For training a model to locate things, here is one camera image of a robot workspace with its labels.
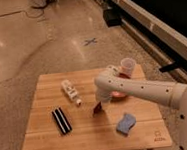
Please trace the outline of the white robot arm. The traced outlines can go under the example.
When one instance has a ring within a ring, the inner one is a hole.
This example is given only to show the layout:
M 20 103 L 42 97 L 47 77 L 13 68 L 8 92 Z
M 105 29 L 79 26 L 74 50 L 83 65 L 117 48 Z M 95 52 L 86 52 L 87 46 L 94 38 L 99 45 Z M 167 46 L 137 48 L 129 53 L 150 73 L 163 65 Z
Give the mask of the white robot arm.
M 179 111 L 179 147 L 187 150 L 187 84 L 165 81 L 148 81 L 118 77 L 119 69 L 114 65 L 101 71 L 94 83 L 98 103 L 111 100 L 111 93 L 118 91 Z

